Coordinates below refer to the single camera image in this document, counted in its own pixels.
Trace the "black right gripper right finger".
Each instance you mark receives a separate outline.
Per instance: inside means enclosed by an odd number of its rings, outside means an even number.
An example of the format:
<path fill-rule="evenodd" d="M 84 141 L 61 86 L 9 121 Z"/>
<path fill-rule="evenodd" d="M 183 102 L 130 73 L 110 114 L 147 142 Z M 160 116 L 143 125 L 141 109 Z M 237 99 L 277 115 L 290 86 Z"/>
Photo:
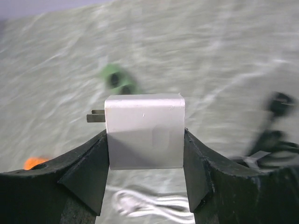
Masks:
<path fill-rule="evenodd" d="M 198 224 L 296 224 L 299 167 L 259 172 L 205 146 L 185 130 L 184 174 Z"/>

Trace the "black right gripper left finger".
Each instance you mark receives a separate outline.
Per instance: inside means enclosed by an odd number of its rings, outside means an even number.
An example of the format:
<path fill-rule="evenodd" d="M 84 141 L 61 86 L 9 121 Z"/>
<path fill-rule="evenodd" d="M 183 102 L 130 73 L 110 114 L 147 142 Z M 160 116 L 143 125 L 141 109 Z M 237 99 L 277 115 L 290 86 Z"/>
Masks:
<path fill-rule="evenodd" d="M 93 224 L 109 170 L 107 134 L 30 170 L 0 175 L 3 224 Z"/>

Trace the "orange power strip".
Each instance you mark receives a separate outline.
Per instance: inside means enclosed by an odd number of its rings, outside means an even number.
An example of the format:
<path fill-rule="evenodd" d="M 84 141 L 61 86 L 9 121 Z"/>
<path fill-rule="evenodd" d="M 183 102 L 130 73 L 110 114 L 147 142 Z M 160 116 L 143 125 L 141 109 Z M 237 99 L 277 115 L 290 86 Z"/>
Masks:
<path fill-rule="evenodd" d="M 49 160 L 50 160 L 49 157 L 30 157 L 24 162 L 23 169 L 24 170 L 30 170 L 34 166 L 42 164 L 42 163 L 47 162 Z"/>

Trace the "white charger plug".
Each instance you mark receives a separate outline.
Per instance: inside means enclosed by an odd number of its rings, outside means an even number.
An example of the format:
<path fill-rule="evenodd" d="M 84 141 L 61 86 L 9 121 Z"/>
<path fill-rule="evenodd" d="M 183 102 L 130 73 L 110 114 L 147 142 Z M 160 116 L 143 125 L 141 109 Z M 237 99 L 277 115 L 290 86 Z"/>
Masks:
<path fill-rule="evenodd" d="M 88 123 L 105 123 L 111 170 L 182 168 L 185 99 L 180 94 L 111 95 Z"/>

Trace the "green power strip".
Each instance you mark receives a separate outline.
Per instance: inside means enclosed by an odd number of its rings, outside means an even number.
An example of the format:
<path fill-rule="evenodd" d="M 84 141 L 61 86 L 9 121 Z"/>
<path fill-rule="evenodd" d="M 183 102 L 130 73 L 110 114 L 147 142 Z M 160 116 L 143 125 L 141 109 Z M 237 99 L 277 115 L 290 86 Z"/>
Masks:
<path fill-rule="evenodd" d="M 131 74 L 115 63 L 109 63 L 100 71 L 100 77 L 110 95 L 135 95 L 143 94 L 136 79 Z"/>

